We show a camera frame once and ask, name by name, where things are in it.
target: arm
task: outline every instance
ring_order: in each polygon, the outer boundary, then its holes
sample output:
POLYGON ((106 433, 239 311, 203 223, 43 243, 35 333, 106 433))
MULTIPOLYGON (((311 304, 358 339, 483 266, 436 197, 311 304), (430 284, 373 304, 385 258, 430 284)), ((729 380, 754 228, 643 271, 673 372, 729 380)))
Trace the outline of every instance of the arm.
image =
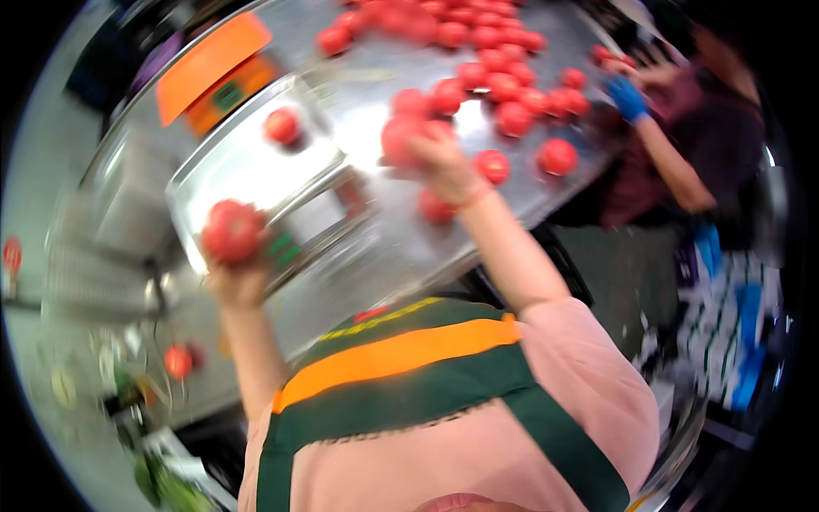
POLYGON ((208 271, 207 282, 219 302, 219 318, 236 365, 242 405, 247 418, 257 421, 290 374, 262 309, 268 270, 259 259, 240 266, 208 261, 208 271))
POLYGON ((717 202, 696 170, 674 146, 651 118, 639 91, 622 76, 608 79, 606 85, 622 116, 632 123, 660 177, 671 189, 680 207, 689 213, 713 208, 717 202))
POLYGON ((430 131, 428 138, 410 139, 408 149, 424 163, 423 176, 435 194, 459 209, 492 281, 512 309, 569 297, 560 272, 457 142, 440 130, 430 131))

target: hand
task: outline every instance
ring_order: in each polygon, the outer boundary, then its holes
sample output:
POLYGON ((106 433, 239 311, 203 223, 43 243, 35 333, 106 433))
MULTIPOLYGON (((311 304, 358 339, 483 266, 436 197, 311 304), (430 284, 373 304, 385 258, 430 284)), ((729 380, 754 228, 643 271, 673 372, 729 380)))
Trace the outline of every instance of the hand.
POLYGON ((603 70, 610 75, 622 75, 628 78, 628 81, 634 84, 638 90, 645 90, 645 81, 642 73, 625 62, 620 62, 615 59, 607 59, 603 62, 603 70))
POLYGON ((628 122, 634 123, 638 117, 648 115, 649 109, 645 107, 643 95, 631 82, 622 76, 614 76, 608 77, 605 83, 609 96, 628 122))
POLYGON ((423 163, 422 178, 444 202, 459 206, 474 193, 490 187, 458 146, 457 141, 437 126, 427 137, 411 137, 407 150, 423 163))
MULTIPOLYGON (((259 248, 263 251, 269 241, 267 230, 259 235, 259 248)), ((256 310, 265 303, 265 289, 270 268, 262 254, 240 265, 226 265, 205 255, 208 275, 205 277, 210 291, 223 310, 256 310)))

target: tomato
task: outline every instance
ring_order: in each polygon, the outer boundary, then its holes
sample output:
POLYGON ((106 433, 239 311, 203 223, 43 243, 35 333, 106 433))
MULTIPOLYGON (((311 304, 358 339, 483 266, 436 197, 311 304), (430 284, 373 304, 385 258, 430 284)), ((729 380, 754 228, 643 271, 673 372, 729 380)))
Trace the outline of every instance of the tomato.
POLYGON ((564 89, 566 109, 578 116, 584 116, 591 109, 591 103, 577 89, 564 89))
POLYGON ((516 9, 511 3, 507 2, 493 2, 490 4, 489 10, 504 18, 514 18, 518 15, 518 9, 516 9))
POLYGON ((350 21, 347 23, 347 28, 352 37, 362 35, 370 26, 370 17, 364 11, 357 11, 352 13, 350 21))
POLYGON ((620 60, 620 62, 622 62, 626 66, 631 66, 633 68, 637 67, 637 61, 635 61, 634 57, 632 57, 630 55, 624 55, 624 56, 620 57, 619 60, 620 60))
POLYGON ((506 27, 501 29, 500 32, 502 34, 504 43, 517 44, 519 46, 523 46, 523 43, 526 42, 527 31, 524 29, 514 29, 506 27))
POLYGON ((534 116, 518 102, 506 102, 495 113, 495 127, 503 135, 522 137, 532 127, 534 116))
POLYGON ((407 39, 419 46, 427 46, 434 43, 438 35, 438 22, 435 18, 424 12, 423 16, 411 18, 406 27, 407 39))
POLYGON ((270 112, 264 125, 265 135, 277 143, 289 144, 299 136, 299 122, 294 111, 289 106, 282 106, 270 112))
POLYGON ((324 29, 316 36, 316 43, 324 55, 337 55, 350 47, 350 31, 343 26, 324 29))
POLYGON ((458 78, 460 78, 464 84, 464 88, 468 91, 486 87, 488 72, 486 71, 486 66, 480 62, 464 62, 463 64, 458 64, 457 74, 458 78))
POLYGON ((599 66, 603 64, 603 61, 610 58, 612 58, 612 53, 608 48, 599 44, 591 45, 591 60, 594 61, 596 65, 599 66))
POLYGON ((566 97, 566 90, 557 89, 549 91, 549 96, 552 99, 550 109, 546 111, 550 116, 565 117, 568 114, 568 101, 566 97))
POLYGON ((580 90, 586 86, 586 73, 568 67, 560 74, 560 83, 564 87, 580 90))
POLYGON ((549 47, 549 41, 537 32, 524 31, 523 41, 520 45, 530 52, 545 52, 549 47))
POLYGON ((455 131, 452 129, 452 124, 447 123, 446 121, 442 121, 440 119, 431 119, 429 121, 423 122, 423 132, 427 136, 432 136, 432 134, 436 131, 443 132, 447 137, 456 140, 458 136, 455 134, 455 131))
POLYGON ((486 12, 489 10, 489 0, 469 0, 469 6, 475 12, 486 12))
POLYGON ((526 49, 517 44, 501 43, 498 45, 498 49, 505 53, 511 62, 523 62, 529 57, 526 54, 526 49))
POLYGON ((518 18, 502 18, 500 20, 500 26, 504 29, 522 29, 523 22, 518 18))
POLYGON ((421 2, 421 8, 435 16, 438 20, 443 19, 444 15, 446 14, 446 4, 441 0, 427 0, 426 2, 421 2))
POLYGON ((217 261, 238 263, 256 253, 264 228, 265 220, 253 205, 224 199, 208 211, 201 232, 202 246, 217 261))
POLYGON ((493 102, 513 102, 518 99, 520 83, 509 73, 490 73, 487 81, 489 82, 489 99, 493 102))
POLYGON ((193 356, 184 345, 174 344, 165 349, 165 369, 174 380, 182 380, 191 373, 193 356))
POLYGON ((537 152, 537 164, 549 174, 568 174, 577 165, 577 151, 560 138, 546 141, 537 152))
POLYGON ((535 116, 542 116, 550 108, 551 98, 535 88, 524 87, 518 93, 518 102, 535 116))
POLYGON ((502 41, 501 33, 495 27, 479 26, 472 36, 475 48, 497 48, 502 41))
POLYGON ((494 48, 479 51, 477 58, 490 73, 502 73, 509 67, 509 58, 506 54, 494 48))
POLYGON ((392 113, 395 116, 408 115, 426 119, 431 109, 429 98, 415 89, 408 88, 398 91, 392 97, 392 113))
POLYGON ((343 12, 342 14, 338 15, 336 18, 336 25, 342 26, 347 30, 350 29, 350 22, 353 19, 353 15, 355 13, 353 11, 343 12))
POLYGON ((418 209, 430 224, 448 224, 455 215, 455 208, 438 199, 431 188, 425 188, 418 194, 418 209))
POLYGON ((509 160, 495 149, 479 152, 472 160, 472 164, 493 185, 500 185, 509 177, 509 160))
POLYGON ((500 16, 494 12, 482 12, 475 16, 475 26, 496 27, 500 25, 500 16))
POLYGON ((506 70, 510 75, 518 79, 523 87, 529 87, 537 81, 535 72, 522 62, 510 62, 506 70))
POLYGON ((415 167, 419 163, 406 149, 407 138, 423 135, 423 119, 417 116, 395 117, 381 130, 381 149, 387 164, 415 167))
POLYGON ((461 48, 469 37, 469 29, 462 23, 447 21, 438 25, 438 43, 447 48, 461 48))
POLYGON ((475 21, 475 13, 472 11, 472 9, 453 9, 449 12, 446 19, 449 21, 456 21, 469 27, 472 26, 475 21))
POLYGON ((464 84, 458 79, 443 79, 432 87, 432 108, 442 116, 453 116, 464 101, 464 84))

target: gloved hand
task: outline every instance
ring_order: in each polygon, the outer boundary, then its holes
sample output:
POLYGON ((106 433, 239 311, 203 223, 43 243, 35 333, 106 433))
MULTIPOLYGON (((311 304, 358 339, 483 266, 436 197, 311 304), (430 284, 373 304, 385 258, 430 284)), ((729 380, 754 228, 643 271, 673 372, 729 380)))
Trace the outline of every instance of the gloved hand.
POLYGON ((624 76, 608 77, 606 89, 626 121, 633 123, 640 115, 649 113, 643 95, 624 76))

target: apron strap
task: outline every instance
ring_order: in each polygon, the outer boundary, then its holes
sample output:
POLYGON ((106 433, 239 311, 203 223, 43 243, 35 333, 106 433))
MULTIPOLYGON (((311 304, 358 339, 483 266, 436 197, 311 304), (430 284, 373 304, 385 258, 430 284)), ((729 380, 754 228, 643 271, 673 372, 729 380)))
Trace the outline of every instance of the apron strap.
POLYGON ((626 509, 631 498, 620 474, 549 393, 536 385, 503 400, 589 512, 626 509))

